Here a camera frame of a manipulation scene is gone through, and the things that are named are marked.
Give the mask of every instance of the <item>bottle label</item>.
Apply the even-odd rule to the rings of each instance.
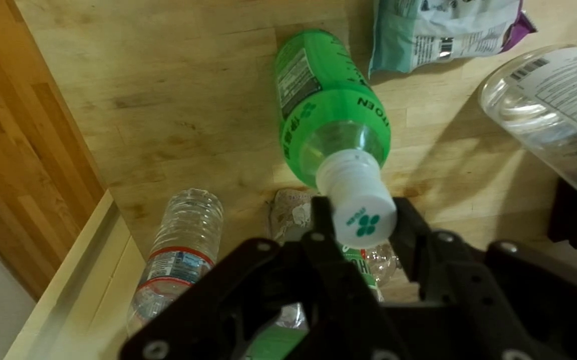
[[[162,277],[174,277],[191,285],[211,268],[211,257],[195,248],[162,248],[150,255],[150,261],[140,277],[140,285]]]
[[[282,116],[287,118],[305,97],[321,88],[321,80],[311,69],[307,47],[299,50],[277,76]]]
[[[509,83],[577,128],[577,47],[546,51],[512,67]]]

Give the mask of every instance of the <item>green bottle label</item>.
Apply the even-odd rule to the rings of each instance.
[[[274,59],[280,144],[291,170],[307,181],[300,148],[318,128],[333,121],[356,121],[376,136],[378,164],[390,149],[390,128],[381,100],[353,63],[346,47],[321,30],[291,37]]]

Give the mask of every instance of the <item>plastic water bottle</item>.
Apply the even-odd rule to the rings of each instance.
[[[492,72],[481,106],[577,187],[577,47],[542,47]]]
[[[291,37],[274,59],[280,144],[291,170],[333,201],[336,240],[383,244],[395,204],[381,179],[390,128],[381,100],[330,34]]]
[[[152,320],[214,265],[221,232],[222,206],[214,194],[193,187],[168,200],[132,297],[132,322]]]

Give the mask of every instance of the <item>wooden wall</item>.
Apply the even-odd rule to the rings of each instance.
[[[0,0],[0,257],[41,296],[102,195],[12,0]]]

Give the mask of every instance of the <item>water bottle cap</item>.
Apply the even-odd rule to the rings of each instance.
[[[317,170],[317,187],[333,201],[335,234],[342,246],[372,248],[388,240],[395,204],[368,151],[330,154]]]

